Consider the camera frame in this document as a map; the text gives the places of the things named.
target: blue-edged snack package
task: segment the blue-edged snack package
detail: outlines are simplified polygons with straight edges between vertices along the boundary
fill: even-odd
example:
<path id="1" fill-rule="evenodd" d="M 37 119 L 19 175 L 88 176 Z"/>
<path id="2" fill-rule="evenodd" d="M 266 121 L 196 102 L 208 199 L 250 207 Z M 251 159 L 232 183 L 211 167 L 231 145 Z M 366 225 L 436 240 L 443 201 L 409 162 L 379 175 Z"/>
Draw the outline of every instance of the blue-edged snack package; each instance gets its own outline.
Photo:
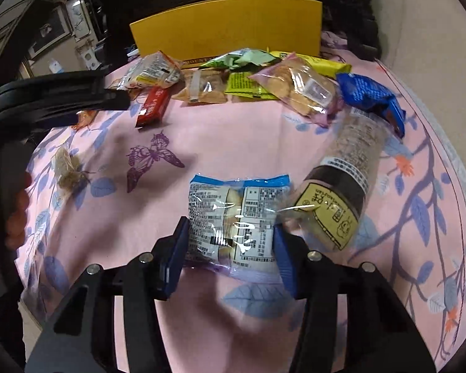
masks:
<path id="1" fill-rule="evenodd" d="M 336 80 L 347 105 L 374 113 L 388 121 L 401 139 L 405 135 L 405 111 L 393 92 L 373 79 L 354 73 L 339 73 Z"/>
<path id="2" fill-rule="evenodd" d="M 280 283 L 272 204 L 290 190 L 288 175 L 220 181 L 195 175 L 188 197 L 188 266 L 205 266 L 253 283 Z"/>

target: red packet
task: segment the red packet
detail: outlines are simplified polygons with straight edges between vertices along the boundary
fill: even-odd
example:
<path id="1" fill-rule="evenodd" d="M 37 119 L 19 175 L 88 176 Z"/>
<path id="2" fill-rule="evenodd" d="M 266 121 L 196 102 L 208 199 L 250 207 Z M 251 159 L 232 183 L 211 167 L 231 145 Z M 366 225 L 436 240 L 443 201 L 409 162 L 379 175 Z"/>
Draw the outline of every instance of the red packet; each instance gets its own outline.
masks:
<path id="1" fill-rule="evenodd" d="M 148 93 L 148 97 L 142 106 L 135 127 L 141 128 L 154 122 L 161 122 L 167 104 L 171 99 L 169 90 L 155 85 Z"/>

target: butterfly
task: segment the butterfly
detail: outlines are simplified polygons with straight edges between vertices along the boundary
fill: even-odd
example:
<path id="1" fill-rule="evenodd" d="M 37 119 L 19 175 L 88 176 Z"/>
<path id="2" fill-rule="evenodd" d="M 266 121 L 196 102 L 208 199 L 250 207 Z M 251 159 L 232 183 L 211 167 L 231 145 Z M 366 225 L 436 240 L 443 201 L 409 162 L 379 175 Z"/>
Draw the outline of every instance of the butterfly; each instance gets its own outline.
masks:
<path id="1" fill-rule="evenodd" d="M 130 165 L 127 173 L 128 193 L 136 188 L 142 175 L 161 159 L 175 167 L 185 168 L 185 164 L 167 148 L 169 139 L 163 132 L 154 135 L 150 142 L 152 143 L 150 147 L 144 145 L 132 147 L 130 153 L 126 156 L 129 157 L 128 164 Z"/>

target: silver screw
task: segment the silver screw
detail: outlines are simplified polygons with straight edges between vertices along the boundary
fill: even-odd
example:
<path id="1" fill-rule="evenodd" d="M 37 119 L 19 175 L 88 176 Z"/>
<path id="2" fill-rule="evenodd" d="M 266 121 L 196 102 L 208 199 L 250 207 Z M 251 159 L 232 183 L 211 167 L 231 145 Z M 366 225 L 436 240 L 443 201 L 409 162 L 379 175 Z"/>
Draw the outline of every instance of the silver screw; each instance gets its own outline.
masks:
<path id="1" fill-rule="evenodd" d="M 310 251 L 307 253 L 307 258 L 313 262 L 317 262 L 321 259 L 323 259 L 323 254 L 320 253 L 319 251 Z"/>
<path id="2" fill-rule="evenodd" d="M 143 253 L 139 256 L 138 258 L 141 263 L 143 264 L 148 264 L 149 262 L 153 261 L 153 255 L 152 253 Z"/>
<path id="3" fill-rule="evenodd" d="M 363 268 L 363 270 L 365 272 L 369 272 L 369 273 L 372 273 L 374 271 L 376 271 L 376 266 L 375 264 L 372 264 L 371 262 L 365 262 L 361 265 L 361 268 Z"/>
<path id="4" fill-rule="evenodd" d="M 86 268 L 86 271 L 88 272 L 89 275 L 96 275 L 97 273 L 100 272 L 100 265 L 98 264 L 91 264 L 88 268 Z"/>

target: floral tablecloth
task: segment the floral tablecloth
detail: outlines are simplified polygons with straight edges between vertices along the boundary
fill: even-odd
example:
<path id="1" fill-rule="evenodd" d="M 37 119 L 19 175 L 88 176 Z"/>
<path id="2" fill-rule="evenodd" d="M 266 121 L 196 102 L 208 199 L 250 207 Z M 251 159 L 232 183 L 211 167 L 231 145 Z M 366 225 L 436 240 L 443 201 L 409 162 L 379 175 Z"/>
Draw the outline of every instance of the floral tablecloth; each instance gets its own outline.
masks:
<path id="1" fill-rule="evenodd" d="M 327 56 L 390 88 L 407 112 L 404 142 L 389 139 L 357 235 L 349 248 L 328 255 L 345 265 L 368 260 L 378 266 L 440 369 L 466 338 L 466 171 L 429 111 L 393 74 L 378 62 L 360 61 L 344 44 L 323 40 Z M 107 83 L 121 73 L 123 68 Z M 188 213 L 195 174 L 228 180 L 287 173 L 297 185 L 336 130 L 309 124 L 276 101 L 187 107 L 172 100 L 160 127 L 139 132 L 139 108 L 135 101 L 125 112 L 101 112 L 77 133 L 54 129 L 33 155 L 27 242 L 17 266 L 24 301 L 39 321 L 89 264 L 126 264 L 169 235 Z M 51 165 L 61 145 L 78 155 L 89 176 L 69 198 L 58 192 Z M 307 239 L 320 249 L 317 240 Z M 124 370 L 122 302 L 116 304 Z M 171 299 L 158 302 L 175 373 L 286 372 L 303 309 L 303 301 L 292 300 L 282 285 L 245 283 L 200 269 L 184 270 Z M 345 314 L 342 298 L 335 369 L 343 363 Z"/>

